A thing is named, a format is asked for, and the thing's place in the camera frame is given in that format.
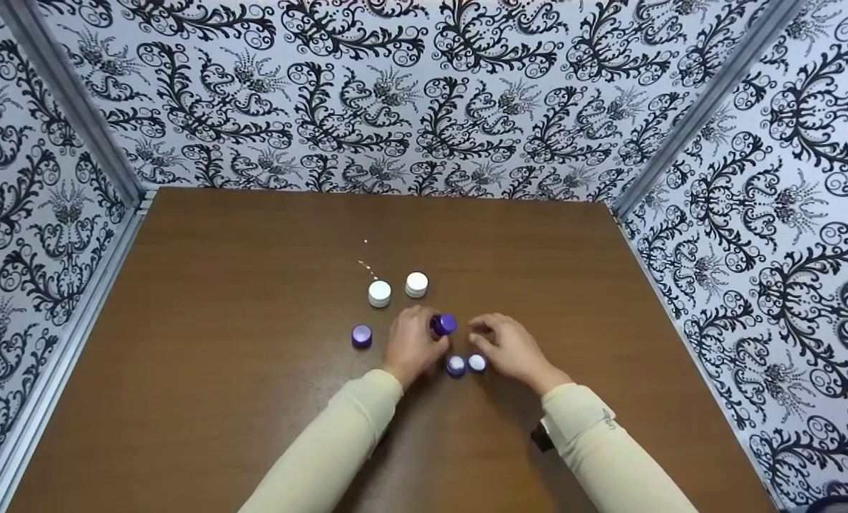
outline long sleeve shirt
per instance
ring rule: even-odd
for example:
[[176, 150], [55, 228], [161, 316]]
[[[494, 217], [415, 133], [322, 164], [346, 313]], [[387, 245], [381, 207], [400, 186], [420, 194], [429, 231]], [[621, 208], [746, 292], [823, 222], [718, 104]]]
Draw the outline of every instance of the long sleeve shirt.
[[[402, 387], [384, 370], [350, 380], [275, 462], [239, 513], [326, 513], [376, 448]], [[548, 436], [600, 513], [691, 513], [691, 501], [586, 386], [542, 397]]]

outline small white cap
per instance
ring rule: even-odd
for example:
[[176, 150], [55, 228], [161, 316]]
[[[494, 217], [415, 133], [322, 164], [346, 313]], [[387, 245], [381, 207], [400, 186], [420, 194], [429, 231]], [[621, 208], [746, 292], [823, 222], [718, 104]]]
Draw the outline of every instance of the small white cap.
[[381, 309], [385, 305], [389, 305], [389, 296], [392, 295], [392, 288], [389, 283], [381, 279], [371, 283], [368, 287], [368, 301], [370, 306], [376, 309]]
[[446, 366], [454, 373], [459, 373], [460, 371], [465, 370], [465, 361], [461, 356], [451, 356], [450, 360], [447, 361]]
[[472, 369], [473, 373], [483, 373], [485, 367], [487, 367], [487, 361], [484, 361], [482, 355], [472, 354], [469, 357], [469, 369]]
[[427, 276], [417, 271], [408, 275], [405, 279], [405, 294], [415, 299], [427, 294]]

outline metal frame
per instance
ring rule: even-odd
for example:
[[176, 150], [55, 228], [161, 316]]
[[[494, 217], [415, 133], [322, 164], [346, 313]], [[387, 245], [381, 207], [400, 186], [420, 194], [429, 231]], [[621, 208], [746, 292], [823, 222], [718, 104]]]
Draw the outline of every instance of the metal frame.
[[95, 325], [95, 319], [104, 306], [114, 280], [117, 279], [120, 266], [130, 251], [143, 219], [144, 215], [132, 210], [127, 214], [113, 252], [98, 266], [95, 275], [88, 282], [85, 292], [79, 298], [78, 308], [66, 324], [63, 340], [57, 344], [40, 381], [31, 390], [28, 402], [19, 412], [16, 424], [0, 447], [0, 513], [6, 510], [13, 493], [16, 492], [19, 480], [28, 467], [34, 448], [53, 413], [53, 407], [56, 406], [56, 401], [60, 398], [73, 367], [76, 366], [79, 354], [88, 340], [88, 334]]
[[79, 81], [62, 46], [43, 22], [34, 0], [0, 0], [0, 17], [41, 76], [69, 123], [91, 150], [127, 207], [137, 208], [145, 188], [110, 135], [107, 121]]
[[746, 77], [767, 46], [775, 41], [779, 32], [785, 29], [807, 1], [772, 0], [767, 4], [753, 28], [737, 43], [723, 67], [718, 69], [681, 122], [665, 137], [658, 152], [646, 163], [643, 172], [639, 173], [633, 184], [617, 199], [613, 208], [617, 219], [624, 220], [626, 215], [636, 208], [658, 182], [659, 176], [678, 159], [678, 155], [712, 118], [725, 98]]

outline swirl pattern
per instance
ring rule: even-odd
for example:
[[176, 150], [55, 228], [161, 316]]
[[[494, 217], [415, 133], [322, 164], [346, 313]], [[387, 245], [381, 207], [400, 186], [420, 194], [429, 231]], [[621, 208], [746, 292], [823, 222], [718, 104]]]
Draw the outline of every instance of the swirl pattern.
[[125, 218], [117, 192], [0, 23], [0, 447]]
[[775, 497], [848, 494], [848, 3], [805, 2], [624, 227]]
[[38, 5], [147, 186], [613, 204], [765, 2]]

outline plastic cap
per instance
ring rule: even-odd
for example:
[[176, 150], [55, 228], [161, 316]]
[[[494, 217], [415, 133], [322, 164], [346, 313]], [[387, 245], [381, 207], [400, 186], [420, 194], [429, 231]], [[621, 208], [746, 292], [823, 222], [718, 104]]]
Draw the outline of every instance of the plastic cap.
[[472, 370], [473, 373], [483, 373], [486, 367], [487, 361], [484, 360], [482, 355], [472, 354], [472, 356], [469, 357], [469, 369]]
[[371, 283], [368, 287], [368, 302], [370, 306], [381, 309], [385, 305], [389, 305], [389, 296], [392, 295], [392, 288], [389, 283], [381, 279]]
[[450, 357], [446, 363], [446, 371], [453, 377], [462, 376], [465, 373], [465, 361], [461, 356]]
[[411, 298], [421, 298], [427, 294], [427, 276], [421, 272], [413, 272], [405, 279], [405, 294]]
[[459, 325], [456, 324], [456, 318], [451, 313], [440, 313], [430, 319], [430, 328], [438, 337], [444, 337], [456, 331]]
[[351, 331], [351, 343], [357, 348], [368, 348], [373, 341], [373, 331], [366, 324], [359, 324]]

